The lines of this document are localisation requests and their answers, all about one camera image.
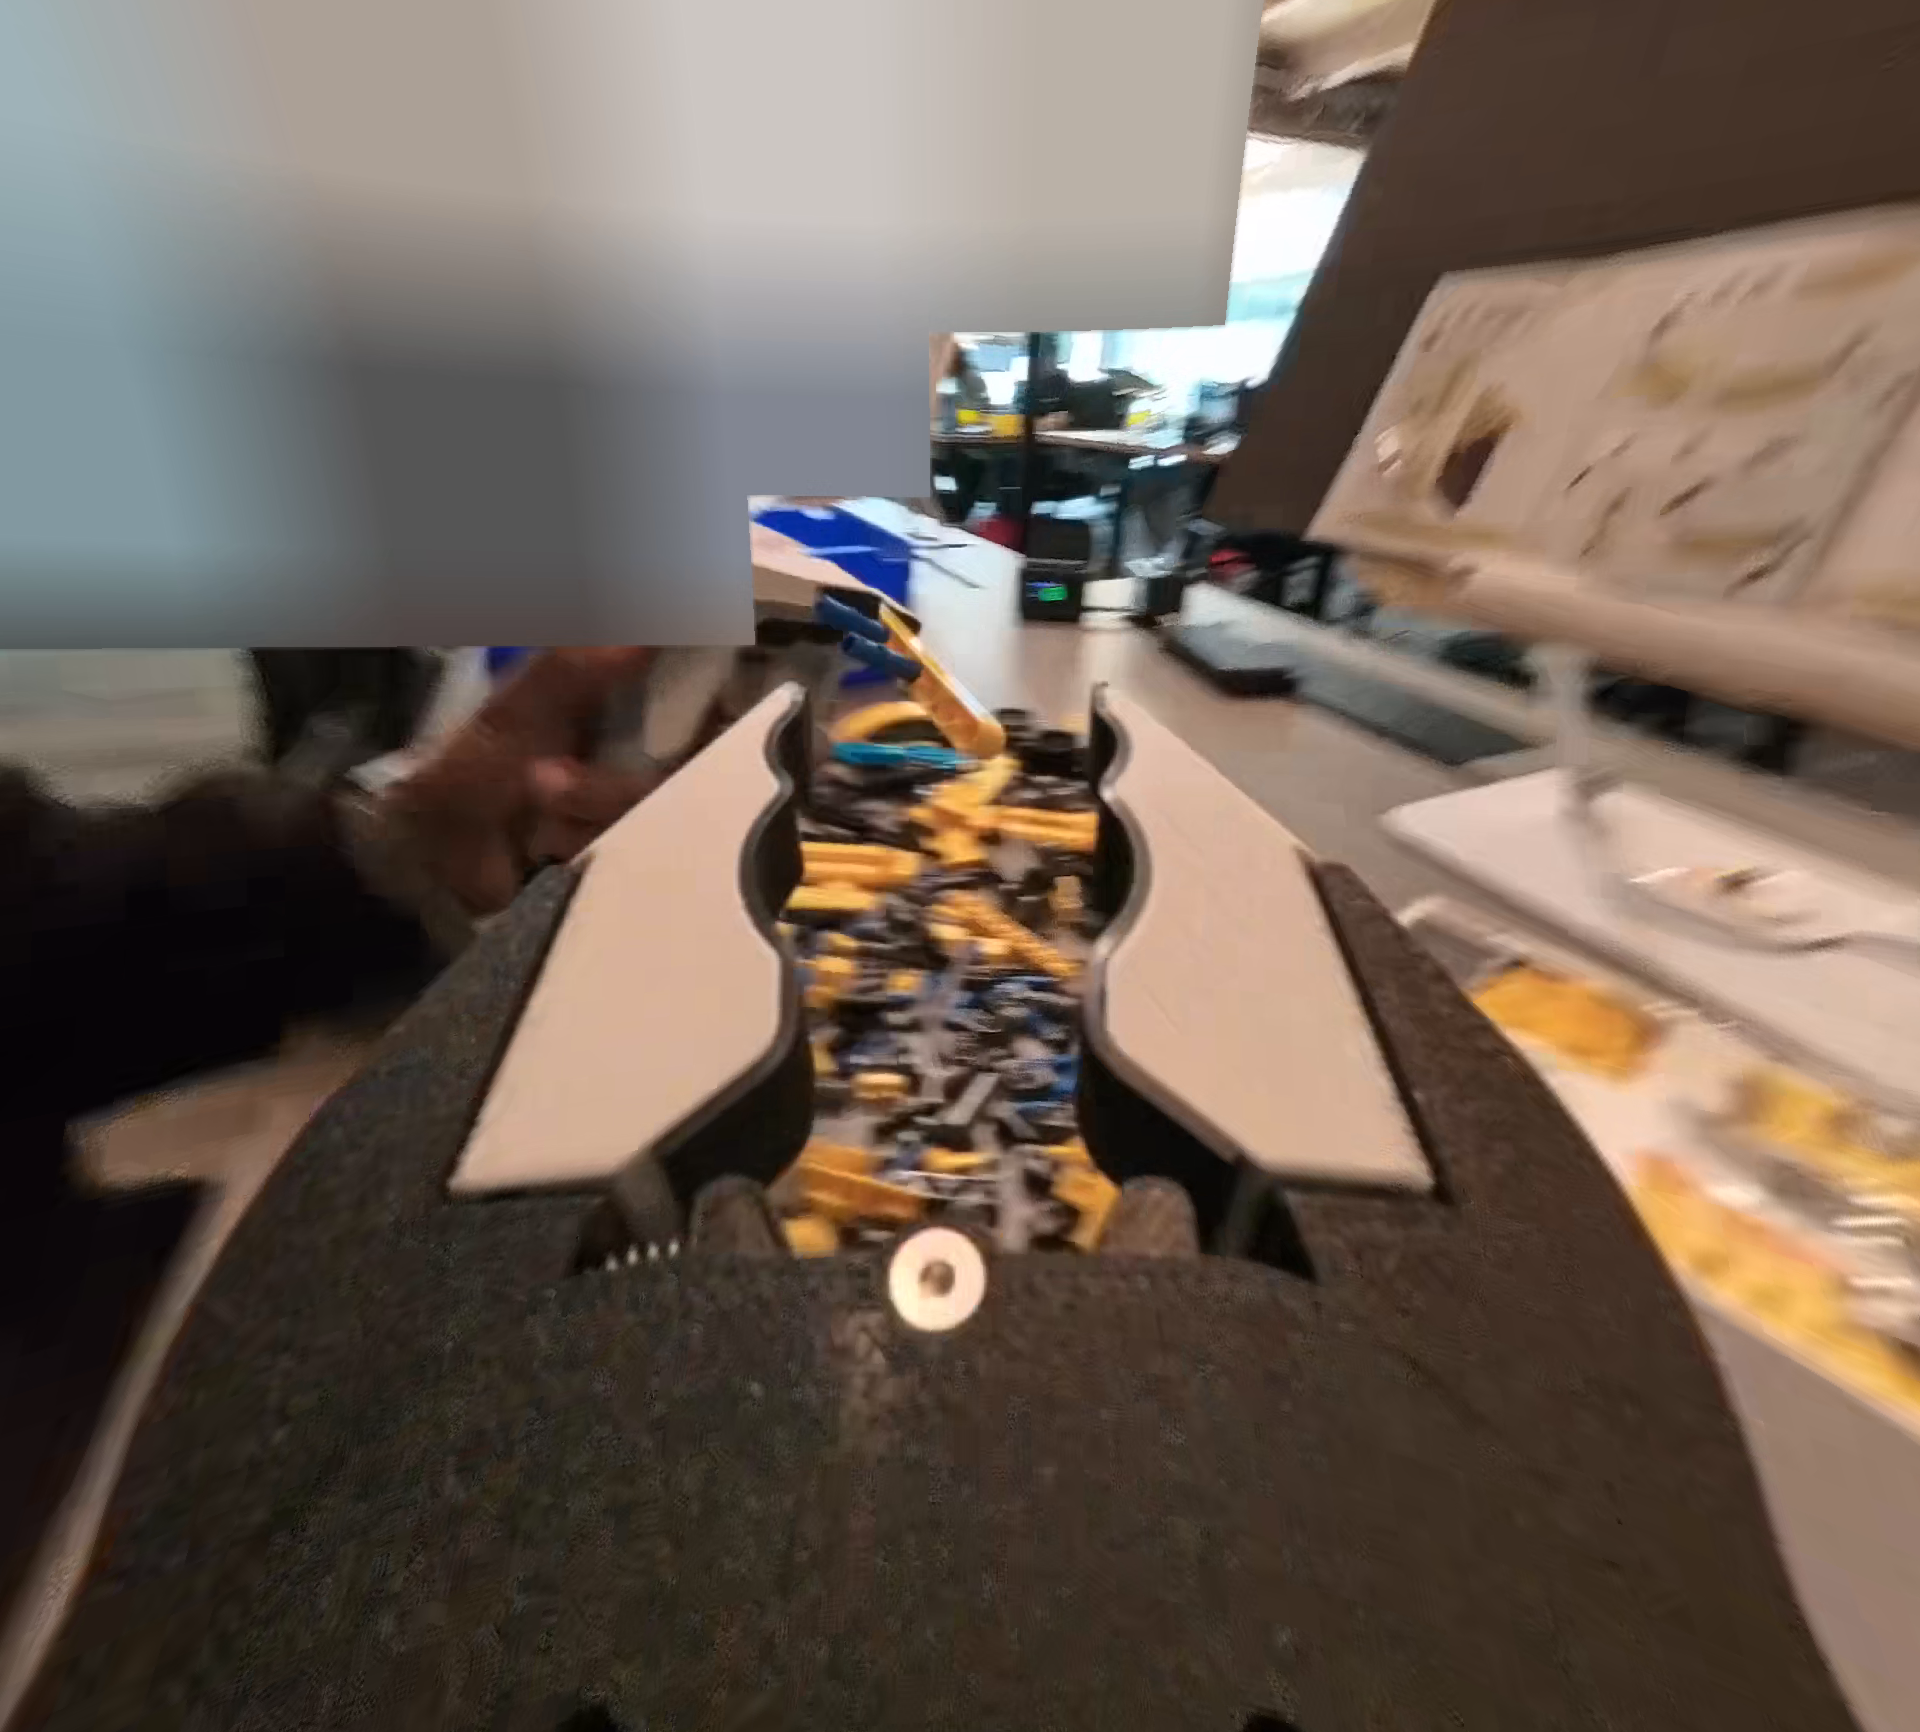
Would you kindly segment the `person's left forearm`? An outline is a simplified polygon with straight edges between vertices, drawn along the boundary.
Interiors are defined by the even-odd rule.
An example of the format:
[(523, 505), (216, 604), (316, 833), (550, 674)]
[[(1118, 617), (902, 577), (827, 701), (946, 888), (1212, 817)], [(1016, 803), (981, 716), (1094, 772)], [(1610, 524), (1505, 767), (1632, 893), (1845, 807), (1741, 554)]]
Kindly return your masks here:
[(416, 951), (335, 793), (217, 772), (72, 803), (3, 767), (3, 1129), (273, 1050)]

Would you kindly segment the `blue plastic bin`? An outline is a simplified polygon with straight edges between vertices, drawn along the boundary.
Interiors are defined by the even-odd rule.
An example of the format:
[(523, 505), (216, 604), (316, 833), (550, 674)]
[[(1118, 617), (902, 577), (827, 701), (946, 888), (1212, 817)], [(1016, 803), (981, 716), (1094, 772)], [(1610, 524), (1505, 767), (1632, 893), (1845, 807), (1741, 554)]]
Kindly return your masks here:
[(753, 498), (747, 516), (754, 570), (842, 579), (910, 609), (913, 544), (861, 499)]

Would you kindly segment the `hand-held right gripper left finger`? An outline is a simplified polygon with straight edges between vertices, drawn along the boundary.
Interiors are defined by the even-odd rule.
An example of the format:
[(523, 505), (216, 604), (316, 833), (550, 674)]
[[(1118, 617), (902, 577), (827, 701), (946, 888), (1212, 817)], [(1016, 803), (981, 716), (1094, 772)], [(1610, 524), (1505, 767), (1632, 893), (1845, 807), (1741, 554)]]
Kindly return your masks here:
[(815, 1116), (801, 975), (811, 701), (774, 685), (570, 870), (449, 1196), (583, 1196), (583, 1260), (671, 1260), (718, 1179), (769, 1188)]

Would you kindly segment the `yellow printed sticker sheet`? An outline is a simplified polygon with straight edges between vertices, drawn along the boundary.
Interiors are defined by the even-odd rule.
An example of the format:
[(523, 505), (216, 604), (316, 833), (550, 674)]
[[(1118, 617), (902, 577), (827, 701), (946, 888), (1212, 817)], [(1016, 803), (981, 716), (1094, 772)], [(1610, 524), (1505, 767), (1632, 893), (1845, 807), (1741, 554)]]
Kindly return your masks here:
[(1402, 927), (1542, 1070), (1696, 1299), (1917, 1428), (1917, 1123), (1450, 897)]

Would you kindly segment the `pile of mixed toy pieces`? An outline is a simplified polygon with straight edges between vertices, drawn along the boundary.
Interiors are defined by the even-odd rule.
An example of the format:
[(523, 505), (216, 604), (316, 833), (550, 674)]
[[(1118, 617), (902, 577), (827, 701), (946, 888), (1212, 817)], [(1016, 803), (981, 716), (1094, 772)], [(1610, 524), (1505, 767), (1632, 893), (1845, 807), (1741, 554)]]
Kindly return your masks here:
[(827, 742), (783, 912), (811, 1050), (811, 1134), (774, 1184), (801, 1260), (954, 1230), (1099, 1253), (1120, 1188), (1080, 1120), (1099, 811), (1085, 734), (997, 709), (967, 759), (913, 707)]

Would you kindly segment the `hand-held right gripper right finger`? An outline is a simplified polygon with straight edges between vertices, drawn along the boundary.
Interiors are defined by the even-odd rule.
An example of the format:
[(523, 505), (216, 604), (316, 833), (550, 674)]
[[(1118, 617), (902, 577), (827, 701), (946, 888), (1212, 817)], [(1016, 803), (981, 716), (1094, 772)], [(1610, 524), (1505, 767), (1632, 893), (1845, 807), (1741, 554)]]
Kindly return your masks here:
[(1180, 1191), (1202, 1254), (1307, 1260), (1294, 1196), (1437, 1200), (1437, 1165), (1307, 847), (1136, 696), (1085, 742), (1099, 936), (1080, 1129)]

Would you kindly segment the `instruction booklet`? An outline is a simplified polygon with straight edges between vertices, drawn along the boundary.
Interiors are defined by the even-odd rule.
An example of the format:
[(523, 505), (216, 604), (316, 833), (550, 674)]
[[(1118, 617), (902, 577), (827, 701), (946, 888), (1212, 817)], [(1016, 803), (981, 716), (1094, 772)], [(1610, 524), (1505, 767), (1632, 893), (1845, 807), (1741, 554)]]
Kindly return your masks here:
[(1307, 529), (1917, 634), (1917, 202), (1441, 278)]

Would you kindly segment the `person's left hand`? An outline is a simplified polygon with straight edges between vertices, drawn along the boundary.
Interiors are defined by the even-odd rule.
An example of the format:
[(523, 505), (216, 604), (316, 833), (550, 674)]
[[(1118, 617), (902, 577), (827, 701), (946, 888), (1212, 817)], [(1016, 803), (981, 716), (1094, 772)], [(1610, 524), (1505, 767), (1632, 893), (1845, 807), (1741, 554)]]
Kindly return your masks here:
[(526, 657), (391, 789), (347, 801), (359, 880), (414, 918), (483, 922), (534, 870), (590, 850), (662, 782), (597, 759), (600, 722), (654, 657), (652, 648)]

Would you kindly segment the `white book stand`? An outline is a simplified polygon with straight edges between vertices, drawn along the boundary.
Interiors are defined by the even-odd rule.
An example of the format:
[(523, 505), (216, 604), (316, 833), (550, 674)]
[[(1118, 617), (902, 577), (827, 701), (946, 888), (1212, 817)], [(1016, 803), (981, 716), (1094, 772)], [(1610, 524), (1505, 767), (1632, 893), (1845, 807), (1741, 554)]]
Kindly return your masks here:
[(1532, 559), (1419, 554), (1407, 540), (1359, 544), (1357, 570), (1383, 603), (1461, 617), (1538, 648), (1572, 840), (1629, 918), (1741, 954), (1849, 954), (1917, 969), (1908, 927), (1768, 922), (1756, 910), (1756, 885), (1771, 880), (1771, 870), (1685, 876), (1634, 866), (1604, 817), (1620, 773), (1602, 767), (1589, 722), (1589, 670), (1620, 665), (1629, 678), (1726, 707), (1917, 751), (1917, 639), (1855, 622), (1620, 593)]

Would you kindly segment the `yellow toy beam with holes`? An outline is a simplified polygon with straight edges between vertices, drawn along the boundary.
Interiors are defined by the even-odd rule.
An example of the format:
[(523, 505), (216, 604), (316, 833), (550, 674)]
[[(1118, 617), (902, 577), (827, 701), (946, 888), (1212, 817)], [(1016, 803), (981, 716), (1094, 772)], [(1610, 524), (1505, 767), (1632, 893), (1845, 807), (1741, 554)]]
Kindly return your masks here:
[(946, 665), (939, 665), (927, 644), (910, 628), (905, 614), (886, 597), (876, 604), (880, 657), (882, 670), (937, 724), (950, 751), (967, 759), (1000, 759), (1006, 747), (1002, 722), (967, 692)]

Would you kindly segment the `dark board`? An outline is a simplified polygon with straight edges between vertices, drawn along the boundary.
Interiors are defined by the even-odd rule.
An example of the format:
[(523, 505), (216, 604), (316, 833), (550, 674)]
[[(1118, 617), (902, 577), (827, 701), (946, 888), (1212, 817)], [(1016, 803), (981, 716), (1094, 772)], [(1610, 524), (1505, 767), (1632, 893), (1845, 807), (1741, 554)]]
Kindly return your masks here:
[(1432, 287), (1917, 200), (1917, 0), (1442, 0), (1212, 516), (1299, 534)]

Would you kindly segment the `black keyboard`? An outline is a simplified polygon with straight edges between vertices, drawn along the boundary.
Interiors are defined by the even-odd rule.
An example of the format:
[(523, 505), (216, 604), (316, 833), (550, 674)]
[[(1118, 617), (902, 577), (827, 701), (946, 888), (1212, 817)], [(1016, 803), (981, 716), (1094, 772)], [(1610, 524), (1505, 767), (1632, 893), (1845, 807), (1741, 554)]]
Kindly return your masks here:
[(1394, 689), (1363, 670), (1321, 662), (1287, 639), (1239, 634), (1230, 624), (1166, 624), (1161, 652), (1202, 685), (1245, 703), (1328, 709), (1441, 767), (1471, 767), (1525, 751), (1522, 738)]

